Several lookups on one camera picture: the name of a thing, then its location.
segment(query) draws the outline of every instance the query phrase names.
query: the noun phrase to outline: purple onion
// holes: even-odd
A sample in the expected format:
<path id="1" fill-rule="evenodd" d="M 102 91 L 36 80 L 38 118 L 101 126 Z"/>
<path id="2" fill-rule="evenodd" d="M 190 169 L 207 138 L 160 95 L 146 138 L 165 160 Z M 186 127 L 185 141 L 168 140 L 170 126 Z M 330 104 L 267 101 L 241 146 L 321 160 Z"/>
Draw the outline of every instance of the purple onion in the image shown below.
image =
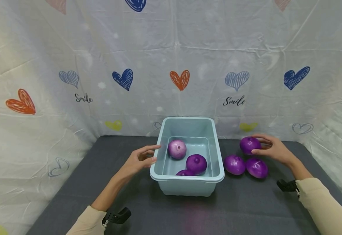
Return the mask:
<path id="1" fill-rule="evenodd" d="M 245 172 L 245 162 L 236 155 L 230 155 L 223 161 L 224 168 L 231 174 L 239 176 Z"/>
<path id="2" fill-rule="evenodd" d="M 242 138 L 242 140 L 240 140 L 240 148 L 244 154 L 253 155 L 252 154 L 253 149 L 261 149 L 262 147 L 261 147 L 261 143 L 258 139 L 254 138 L 252 136 L 248 136 L 248 137 L 244 137 L 244 138 Z"/>
<path id="3" fill-rule="evenodd" d="M 181 170 L 176 175 L 177 176 L 195 176 L 195 173 L 190 170 Z"/>
<path id="4" fill-rule="evenodd" d="M 259 158 L 250 158 L 246 161 L 247 171 L 255 178 L 266 178 L 269 169 L 267 165 Z"/>
<path id="5" fill-rule="evenodd" d="M 182 159 L 186 154 L 186 146 L 181 140 L 173 140 L 168 144 L 168 154 L 176 159 Z"/>
<path id="6" fill-rule="evenodd" d="M 186 169 L 200 175 L 206 171 L 207 161 L 200 154 L 193 154 L 186 159 Z"/>

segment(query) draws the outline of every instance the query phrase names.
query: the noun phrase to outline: left hand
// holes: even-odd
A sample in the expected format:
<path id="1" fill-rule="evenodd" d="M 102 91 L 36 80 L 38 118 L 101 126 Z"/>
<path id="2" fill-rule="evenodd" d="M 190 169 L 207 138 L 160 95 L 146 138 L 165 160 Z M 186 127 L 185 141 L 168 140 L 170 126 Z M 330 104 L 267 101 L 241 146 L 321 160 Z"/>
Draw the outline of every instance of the left hand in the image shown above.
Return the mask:
<path id="1" fill-rule="evenodd" d="M 134 150 L 115 176 L 127 183 L 142 168 L 149 168 L 156 162 L 154 150 L 159 148 L 160 145 L 151 145 Z"/>

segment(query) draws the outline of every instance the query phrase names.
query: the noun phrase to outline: black wrist strap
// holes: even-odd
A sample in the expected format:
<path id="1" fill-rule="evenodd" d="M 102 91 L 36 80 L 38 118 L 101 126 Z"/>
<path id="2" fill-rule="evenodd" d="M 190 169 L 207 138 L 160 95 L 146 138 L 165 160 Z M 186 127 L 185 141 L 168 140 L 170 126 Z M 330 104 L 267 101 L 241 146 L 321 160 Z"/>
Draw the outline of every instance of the black wrist strap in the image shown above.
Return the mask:
<path id="1" fill-rule="evenodd" d="M 102 224 L 103 224 L 104 227 L 106 227 L 109 222 L 121 225 L 126 220 L 128 220 L 128 218 L 131 215 L 132 215 L 132 213 L 126 207 L 123 210 L 121 210 L 118 214 L 107 212 L 107 215 L 102 220 Z"/>

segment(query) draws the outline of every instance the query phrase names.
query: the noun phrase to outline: beige sleeve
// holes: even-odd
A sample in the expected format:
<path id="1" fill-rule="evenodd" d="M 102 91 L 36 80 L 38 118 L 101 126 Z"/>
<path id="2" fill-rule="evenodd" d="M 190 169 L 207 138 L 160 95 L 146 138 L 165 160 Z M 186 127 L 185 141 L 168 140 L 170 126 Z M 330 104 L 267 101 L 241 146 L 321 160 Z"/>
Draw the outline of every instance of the beige sleeve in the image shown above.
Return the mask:
<path id="1" fill-rule="evenodd" d="M 321 235 L 342 235 L 342 206 L 317 178 L 297 180 L 300 201 L 309 211 Z"/>
<path id="2" fill-rule="evenodd" d="M 102 225 L 102 220 L 105 215 L 105 212 L 88 206 L 67 232 L 67 235 L 103 235 L 105 228 Z"/>

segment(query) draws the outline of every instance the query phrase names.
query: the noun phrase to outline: hand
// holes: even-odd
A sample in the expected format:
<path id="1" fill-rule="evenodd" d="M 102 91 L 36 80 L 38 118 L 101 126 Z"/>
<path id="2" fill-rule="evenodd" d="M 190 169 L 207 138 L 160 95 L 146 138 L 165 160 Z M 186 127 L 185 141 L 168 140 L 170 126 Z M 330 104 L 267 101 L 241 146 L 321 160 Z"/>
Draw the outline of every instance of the hand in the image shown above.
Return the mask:
<path id="1" fill-rule="evenodd" d="M 154 150 L 158 148 L 160 145 L 144 146 L 134 150 L 115 176 L 127 183 L 142 168 L 149 168 L 156 162 Z"/>
<path id="2" fill-rule="evenodd" d="M 262 145 L 262 149 L 253 149 L 252 154 L 269 156 L 288 167 L 297 160 L 278 138 L 267 134 L 254 134 L 252 137 L 259 138 L 258 140 L 265 144 Z"/>

